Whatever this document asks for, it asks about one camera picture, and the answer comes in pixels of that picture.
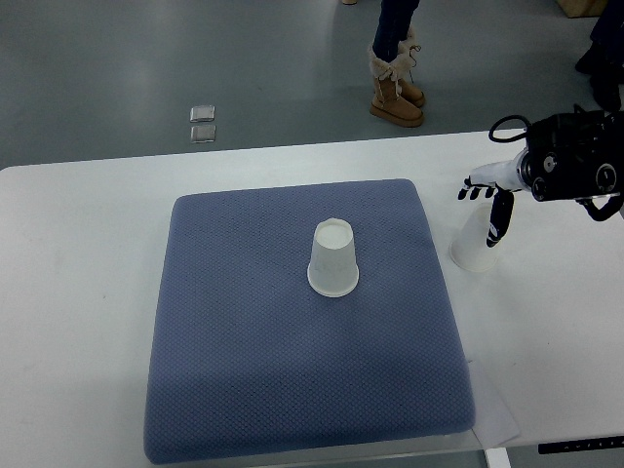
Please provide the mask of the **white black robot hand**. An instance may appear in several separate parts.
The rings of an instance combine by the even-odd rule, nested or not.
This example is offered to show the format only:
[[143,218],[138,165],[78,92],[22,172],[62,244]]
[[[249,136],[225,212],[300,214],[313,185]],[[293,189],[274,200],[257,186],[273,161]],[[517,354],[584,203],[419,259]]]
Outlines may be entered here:
[[482,191],[492,200],[488,220],[487,247],[494,248],[507,234],[515,204],[515,193],[527,190],[521,175],[524,154],[513,160],[497,162],[474,169],[463,181],[457,199],[476,200]]

